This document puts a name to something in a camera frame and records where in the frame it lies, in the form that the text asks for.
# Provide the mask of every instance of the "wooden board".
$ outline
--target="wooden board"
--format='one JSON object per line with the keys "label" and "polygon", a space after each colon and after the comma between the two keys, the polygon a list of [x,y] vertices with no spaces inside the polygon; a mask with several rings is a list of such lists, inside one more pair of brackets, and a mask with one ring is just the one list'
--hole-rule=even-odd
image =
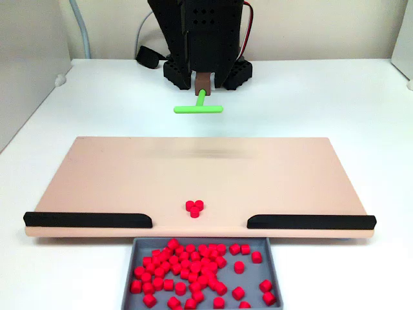
{"label": "wooden board", "polygon": [[[205,202],[199,218],[185,210],[187,200]],[[34,215],[40,214],[36,212],[143,213],[153,227],[26,223],[29,236],[359,238],[374,232],[374,226],[247,228],[248,219],[257,214],[365,218],[326,138],[79,137],[35,208]]]}

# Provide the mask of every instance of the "green t-shaped tool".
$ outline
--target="green t-shaped tool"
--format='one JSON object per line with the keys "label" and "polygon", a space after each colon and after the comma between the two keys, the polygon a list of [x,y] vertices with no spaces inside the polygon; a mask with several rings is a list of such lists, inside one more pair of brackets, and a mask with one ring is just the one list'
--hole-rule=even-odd
{"label": "green t-shaped tool", "polygon": [[191,114],[191,113],[222,113],[224,108],[221,105],[207,105],[204,106],[205,95],[207,92],[205,89],[199,91],[198,99],[195,106],[180,106],[174,107],[176,114]]}

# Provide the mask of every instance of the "white table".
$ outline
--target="white table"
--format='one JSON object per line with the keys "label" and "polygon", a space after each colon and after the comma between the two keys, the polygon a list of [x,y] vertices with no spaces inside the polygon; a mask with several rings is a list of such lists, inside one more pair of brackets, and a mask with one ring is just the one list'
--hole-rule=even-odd
{"label": "white table", "polygon": [[413,278],[413,92],[388,60],[255,62],[237,91],[194,105],[127,60],[74,60],[0,154],[0,309],[119,309],[132,239],[35,239],[34,210],[76,136],[327,136],[367,212],[371,240],[272,240],[285,309],[407,309]]}

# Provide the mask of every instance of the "white wall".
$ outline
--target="white wall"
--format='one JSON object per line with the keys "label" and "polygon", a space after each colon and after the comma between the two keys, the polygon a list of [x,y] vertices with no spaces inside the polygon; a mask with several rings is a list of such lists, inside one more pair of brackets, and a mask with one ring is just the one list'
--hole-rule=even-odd
{"label": "white wall", "polygon": [[[68,0],[59,0],[72,58],[84,57]],[[389,58],[407,0],[250,0],[255,19],[247,59]],[[77,0],[92,57],[130,59],[146,0]],[[167,54],[152,16],[142,44]]]}
{"label": "white wall", "polygon": [[69,68],[55,0],[0,0],[0,152]]}

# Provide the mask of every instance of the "cluster of red cubes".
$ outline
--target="cluster of red cubes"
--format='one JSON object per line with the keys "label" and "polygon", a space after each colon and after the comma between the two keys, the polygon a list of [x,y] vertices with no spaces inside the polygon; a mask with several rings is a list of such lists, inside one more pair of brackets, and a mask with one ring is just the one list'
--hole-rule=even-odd
{"label": "cluster of red cubes", "polygon": [[[219,297],[214,299],[214,309],[224,309],[225,300],[220,297],[227,293],[228,289],[223,282],[217,278],[219,269],[227,266],[227,261],[223,257],[227,251],[224,244],[201,244],[196,249],[195,245],[188,244],[186,247],[180,245],[174,238],[168,242],[168,246],[161,250],[153,250],[152,257],[144,257],[142,266],[134,269],[134,275],[137,280],[132,281],[130,292],[138,294],[143,292],[143,303],[152,308],[157,304],[154,293],[161,291],[175,291],[178,296],[183,296],[188,289],[192,297],[186,300],[184,306],[178,298],[171,297],[167,306],[171,310],[196,309],[197,305],[204,300],[202,290],[206,287],[215,291]],[[231,254],[238,253],[250,254],[249,245],[238,244],[229,247]],[[253,252],[252,261],[256,264],[262,262],[261,253]],[[245,269],[243,262],[236,262],[234,270],[236,273],[242,273]],[[173,279],[165,279],[165,275],[172,272],[180,276],[182,280],[188,281],[188,286],[184,282],[174,283]],[[270,292],[272,283],[265,280],[259,285],[260,290],[264,293],[263,300],[266,305],[270,306],[276,302],[276,297]],[[241,300],[245,297],[242,287],[237,287],[232,291],[232,297]],[[239,308],[251,308],[251,305],[242,301]]]}

